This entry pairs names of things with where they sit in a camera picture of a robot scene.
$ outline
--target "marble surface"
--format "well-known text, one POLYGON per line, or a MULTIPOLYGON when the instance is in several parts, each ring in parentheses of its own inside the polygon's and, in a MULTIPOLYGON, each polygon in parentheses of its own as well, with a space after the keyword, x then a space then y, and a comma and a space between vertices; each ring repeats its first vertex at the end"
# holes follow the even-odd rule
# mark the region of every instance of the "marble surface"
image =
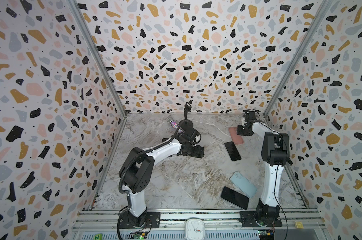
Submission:
MULTIPOLYGON (((107 173, 102 191, 94 204, 99 209, 120 209, 127 205, 126 195, 118 192, 118 172, 134 147, 151 147, 169 137, 175 131, 167 119, 182 120, 182 114, 129 114, 121 141, 107 173)), ((264 184, 264 162, 261 159, 262 139, 258 135, 242 137, 244 143, 237 145, 242 160, 232 162, 224 146, 232 139, 228 127, 237 126, 241 115, 237 114, 189 114, 194 128, 201 133, 199 145, 205 147, 202 159, 176 156, 157 164, 149 185, 145 189, 148 208, 157 209, 226 209, 236 206, 220 198, 222 188, 227 186, 240 193, 230 181, 238 171, 257 188, 249 201, 249 208, 258 204, 264 184)), ((283 208, 304 208, 297 198, 286 171, 280 184, 280 204, 283 208)))

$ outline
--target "mounting plate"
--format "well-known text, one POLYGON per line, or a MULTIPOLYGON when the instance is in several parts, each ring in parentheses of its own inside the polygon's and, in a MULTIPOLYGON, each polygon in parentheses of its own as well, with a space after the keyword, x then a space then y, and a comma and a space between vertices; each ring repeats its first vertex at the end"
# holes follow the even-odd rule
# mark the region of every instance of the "mounting plate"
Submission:
MULTIPOLYGON (((258 223, 255 221, 255 219, 253 217, 254 214, 255 214, 255 211, 241 211, 240 212, 240 222, 242 224, 242 227, 254 227, 254 228, 260 227, 260 225, 258 225, 258 223)), ((281 220, 274 221, 274 226, 282 227, 281 220)), ((263 225, 262 227, 273 227, 273 223, 263 225)))
MULTIPOLYGON (((123 219, 122 222, 119 223, 119 228, 134 228, 133 224, 129 218, 128 212, 124 212, 121 215, 121 219, 123 219)), ((151 228, 159 228, 159 221, 161 219, 161 213, 160 212, 147 212, 146 219, 149 219, 150 221, 147 221, 147 225, 145 229, 151 228)))

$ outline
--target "alarm clock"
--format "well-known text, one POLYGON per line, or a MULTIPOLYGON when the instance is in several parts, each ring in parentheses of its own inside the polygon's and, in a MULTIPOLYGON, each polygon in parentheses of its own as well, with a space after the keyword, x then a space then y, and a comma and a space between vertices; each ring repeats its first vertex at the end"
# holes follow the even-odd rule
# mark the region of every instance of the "alarm clock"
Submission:
POLYGON ((205 226, 201 219, 191 218, 185 224, 185 236, 187 240, 203 240, 205 238, 205 226))

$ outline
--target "wall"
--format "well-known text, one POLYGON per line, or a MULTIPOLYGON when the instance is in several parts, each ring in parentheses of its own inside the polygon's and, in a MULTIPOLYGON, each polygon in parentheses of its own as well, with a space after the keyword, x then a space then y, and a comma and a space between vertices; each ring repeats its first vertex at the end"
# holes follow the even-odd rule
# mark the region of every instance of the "wall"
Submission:
POLYGON ((0 1, 0 239, 67 239, 120 121, 66 3, 0 1))
POLYGON ((334 1, 269 116, 334 239, 362 239, 362 1, 334 1))
POLYGON ((263 110, 320 0, 79 0, 127 112, 263 110))

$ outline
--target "phone screen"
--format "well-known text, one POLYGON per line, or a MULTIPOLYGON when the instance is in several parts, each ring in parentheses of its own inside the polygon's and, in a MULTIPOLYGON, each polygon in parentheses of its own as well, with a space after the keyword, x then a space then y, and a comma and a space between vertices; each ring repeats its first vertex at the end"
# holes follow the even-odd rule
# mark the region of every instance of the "phone screen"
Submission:
POLYGON ((240 153, 238 152, 234 142, 225 142, 226 150, 229 153, 230 159, 234 162, 237 160, 241 160, 240 153))
POLYGON ((221 198, 244 210, 248 209, 249 198, 228 187, 224 187, 224 189, 222 190, 221 198))

